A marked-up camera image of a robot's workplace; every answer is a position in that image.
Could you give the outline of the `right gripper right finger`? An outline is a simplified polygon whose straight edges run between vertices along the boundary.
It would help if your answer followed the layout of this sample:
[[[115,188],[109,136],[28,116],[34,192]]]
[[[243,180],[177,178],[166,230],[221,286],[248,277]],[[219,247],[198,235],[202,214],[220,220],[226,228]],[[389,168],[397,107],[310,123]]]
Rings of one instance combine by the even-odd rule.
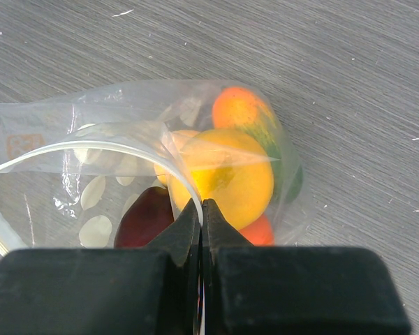
[[[410,334],[384,261],[354,246],[254,246],[203,202],[206,334]]]

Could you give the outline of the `yellow orange fruit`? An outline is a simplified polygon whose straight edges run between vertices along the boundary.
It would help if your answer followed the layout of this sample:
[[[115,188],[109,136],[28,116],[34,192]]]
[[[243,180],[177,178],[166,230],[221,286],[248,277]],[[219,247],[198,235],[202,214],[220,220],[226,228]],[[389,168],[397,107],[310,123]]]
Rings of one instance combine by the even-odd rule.
[[[167,150],[173,154],[180,154],[182,147],[193,137],[198,135],[200,132],[195,130],[177,130],[172,132],[166,132],[163,134],[162,143]],[[167,175],[168,173],[157,164],[154,164],[154,171],[158,181],[165,187],[168,186]]]

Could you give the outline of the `dark red plum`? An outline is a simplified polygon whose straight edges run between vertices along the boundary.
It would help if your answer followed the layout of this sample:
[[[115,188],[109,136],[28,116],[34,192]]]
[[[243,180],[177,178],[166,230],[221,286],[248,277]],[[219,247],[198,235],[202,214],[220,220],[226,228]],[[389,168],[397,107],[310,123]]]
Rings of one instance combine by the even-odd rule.
[[[174,222],[168,191],[147,188],[123,215],[114,241],[115,248],[146,246]]]

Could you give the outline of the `clear zip top bag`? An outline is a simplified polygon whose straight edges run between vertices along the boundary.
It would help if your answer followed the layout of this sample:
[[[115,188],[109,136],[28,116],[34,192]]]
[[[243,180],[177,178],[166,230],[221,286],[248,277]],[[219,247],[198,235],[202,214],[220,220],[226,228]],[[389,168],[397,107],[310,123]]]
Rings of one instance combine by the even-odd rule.
[[[152,186],[168,191],[174,217],[189,202],[200,208],[205,200],[163,134],[218,129],[212,106],[234,86],[270,105],[260,90],[233,80],[141,80],[0,103],[0,257],[23,248],[111,247],[123,215]],[[314,216],[300,163],[298,197],[271,199],[263,213],[278,245],[295,242]],[[154,164],[168,173],[167,187]]]

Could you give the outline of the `green orange mango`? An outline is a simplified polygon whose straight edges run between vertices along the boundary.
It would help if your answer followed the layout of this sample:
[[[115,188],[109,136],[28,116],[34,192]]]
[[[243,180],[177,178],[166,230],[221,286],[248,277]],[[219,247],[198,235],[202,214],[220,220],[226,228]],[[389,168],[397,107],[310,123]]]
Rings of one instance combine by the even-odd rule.
[[[303,171],[291,141],[271,106],[245,87],[226,87],[212,106],[215,128],[236,128],[253,137],[272,159],[274,175],[272,199],[284,197],[292,203],[300,194]]]

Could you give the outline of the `yellow lemon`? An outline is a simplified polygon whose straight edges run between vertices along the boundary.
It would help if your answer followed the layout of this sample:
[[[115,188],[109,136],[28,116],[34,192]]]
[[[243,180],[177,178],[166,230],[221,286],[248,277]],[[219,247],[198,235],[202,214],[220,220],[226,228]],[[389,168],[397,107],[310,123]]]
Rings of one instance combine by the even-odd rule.
[[[213,199],[237,230],[258,219],[274,190],[270,158],[250,135],[229,128],[191,138],[179,154],[201,200]]]

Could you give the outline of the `orange tangerine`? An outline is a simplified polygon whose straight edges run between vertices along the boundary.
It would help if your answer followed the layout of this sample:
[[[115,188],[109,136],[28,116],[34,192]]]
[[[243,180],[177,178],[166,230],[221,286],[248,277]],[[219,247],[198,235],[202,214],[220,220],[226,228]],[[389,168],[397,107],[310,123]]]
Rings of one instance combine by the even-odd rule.
[[[250,225],[242,228],[240,234],[255,246],[274,245],[274,234],[270,220],[262,214]]]

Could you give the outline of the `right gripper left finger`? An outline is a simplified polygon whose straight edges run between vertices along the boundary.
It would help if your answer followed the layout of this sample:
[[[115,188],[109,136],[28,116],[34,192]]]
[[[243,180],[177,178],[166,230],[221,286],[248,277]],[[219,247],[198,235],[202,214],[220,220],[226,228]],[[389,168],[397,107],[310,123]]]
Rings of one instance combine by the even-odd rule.
[[[0,334],[198,334],[200,209],[142,248],[26,248],[0,261]]]

